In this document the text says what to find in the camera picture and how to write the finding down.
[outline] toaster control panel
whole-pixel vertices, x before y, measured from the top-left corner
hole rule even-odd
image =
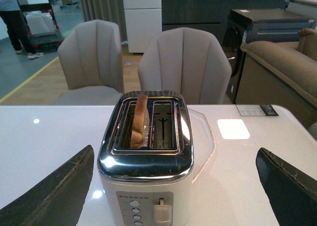
[[[173,192],[117,191],[125,226],[172,226]]]

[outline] chair backrest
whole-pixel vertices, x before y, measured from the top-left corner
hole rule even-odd
[[[92,20],[75,26],[57,50],[69,90],[108,86],[123,93],[123,66],[117,24]]]
[[[187,104],[222,104],[231,66],[213,34],[177,28],[152,38],[138,73],[141,90],[175,91]]]

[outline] person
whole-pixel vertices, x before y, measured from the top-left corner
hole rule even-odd
[[[29,53],[29,59],[36,59],[44,55],[44,53],[37,52],[28,38],[27,28],[17,0],[0,0],[0,17],[6,24],[16,54],[23,52],[22,43],[24,50]]]

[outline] wooden floor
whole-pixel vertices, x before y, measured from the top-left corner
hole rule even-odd
[[[140,89],[138,65],[141,54],[130,54],[128,47],[122,47],[123,79],[125,92]],[[59,59],[48,63],[33,78],[10,93],[0,105],[49,105],[67,91],[64,73]]]

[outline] transparent plastic sheet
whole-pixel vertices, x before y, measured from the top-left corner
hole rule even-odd
[[[212,157],[215,150],[215,141],[206,116],[191,109],[188,109],[188,113],[194,145],[194,176],[192,182],[194,184]]]

